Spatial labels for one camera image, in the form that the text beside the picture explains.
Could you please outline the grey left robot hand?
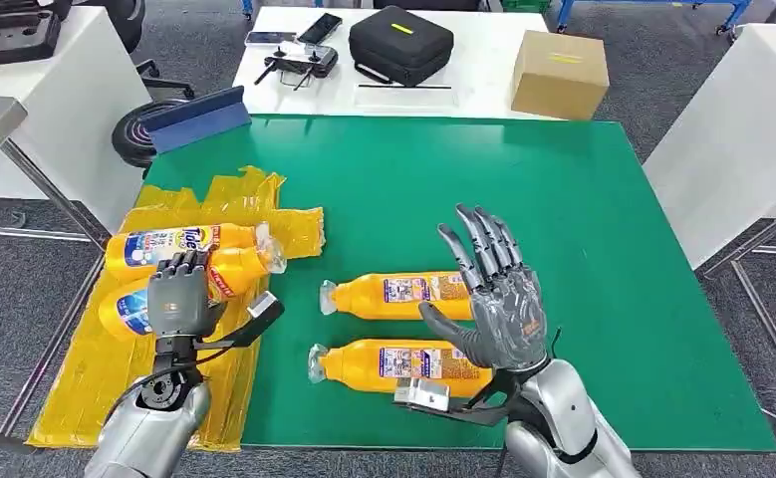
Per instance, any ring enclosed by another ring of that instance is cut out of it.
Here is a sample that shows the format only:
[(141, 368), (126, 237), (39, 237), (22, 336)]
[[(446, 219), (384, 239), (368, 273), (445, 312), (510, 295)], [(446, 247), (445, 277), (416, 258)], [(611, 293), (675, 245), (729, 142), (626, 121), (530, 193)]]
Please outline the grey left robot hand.
[(209, 295), (210, 253), (191, 250), (160, 260), (147, 284), (147, 317), (158, 337), (213, 334), (226, 310)]

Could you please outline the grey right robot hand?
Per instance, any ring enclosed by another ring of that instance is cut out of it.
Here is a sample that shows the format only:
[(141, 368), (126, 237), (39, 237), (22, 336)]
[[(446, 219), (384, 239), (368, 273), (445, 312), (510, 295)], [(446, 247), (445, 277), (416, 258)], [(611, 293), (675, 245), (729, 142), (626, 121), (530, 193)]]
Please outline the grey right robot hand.
[(475, 327), (463, 327), (434, 303), (418, 305), (429, 329), (479, 367), (529, 370), (548, 357), (547, 319), (539, 279), (524, 261), (509, 226), (482, 207), (455, 206), (472, 245), (467, 252), (446, 224), (437, 226), (454, 256)]

